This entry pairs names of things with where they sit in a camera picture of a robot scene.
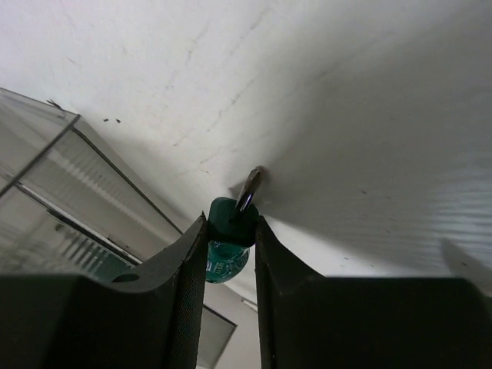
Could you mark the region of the clear plastic drawer organizer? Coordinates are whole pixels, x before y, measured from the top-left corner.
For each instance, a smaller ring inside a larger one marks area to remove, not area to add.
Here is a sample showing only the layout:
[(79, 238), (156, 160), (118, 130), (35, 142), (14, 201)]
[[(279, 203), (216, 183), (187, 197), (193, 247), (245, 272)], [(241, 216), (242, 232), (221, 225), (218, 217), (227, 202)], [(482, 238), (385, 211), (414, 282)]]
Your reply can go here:
[[(118, 168), (80, 115), (2, 90), (1, 276), (110, 282), (188, 229)], [(215, 367), (234, 329), (203, 304), (193, 368)]]

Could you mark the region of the green stubby screwdriver orange cap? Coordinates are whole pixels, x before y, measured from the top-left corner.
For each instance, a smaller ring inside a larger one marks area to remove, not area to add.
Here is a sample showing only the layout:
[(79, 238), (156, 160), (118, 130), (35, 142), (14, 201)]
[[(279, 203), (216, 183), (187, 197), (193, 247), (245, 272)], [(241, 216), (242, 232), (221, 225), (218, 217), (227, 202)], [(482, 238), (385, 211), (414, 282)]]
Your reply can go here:
[(246, 266), (255, 245), (259, 211), (252, 204), (261, 186), (264, 170), (254, 168), (236, 199), (219, 197), (208, 214), (208, 258), (206, 281), (221, 284), (237, 276)]

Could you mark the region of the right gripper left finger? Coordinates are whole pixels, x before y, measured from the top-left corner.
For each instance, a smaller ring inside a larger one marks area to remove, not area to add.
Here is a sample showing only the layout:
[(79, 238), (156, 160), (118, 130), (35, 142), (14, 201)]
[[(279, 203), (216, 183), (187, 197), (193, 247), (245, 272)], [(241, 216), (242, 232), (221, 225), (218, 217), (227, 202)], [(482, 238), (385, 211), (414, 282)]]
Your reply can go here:
[(3, 368), (193, 368), (208, 253), (200, 216), (172, 245), (99, 282), (1, 276)]

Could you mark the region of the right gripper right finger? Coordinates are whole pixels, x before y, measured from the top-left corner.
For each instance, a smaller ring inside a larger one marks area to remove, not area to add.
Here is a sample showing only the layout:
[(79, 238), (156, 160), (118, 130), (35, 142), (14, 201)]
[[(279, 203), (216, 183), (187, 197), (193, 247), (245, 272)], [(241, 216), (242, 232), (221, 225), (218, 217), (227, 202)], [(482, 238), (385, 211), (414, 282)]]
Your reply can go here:
[(491, 301), (461, 278), (325, 277), (260, 218), (264, 368), (489, 368)]

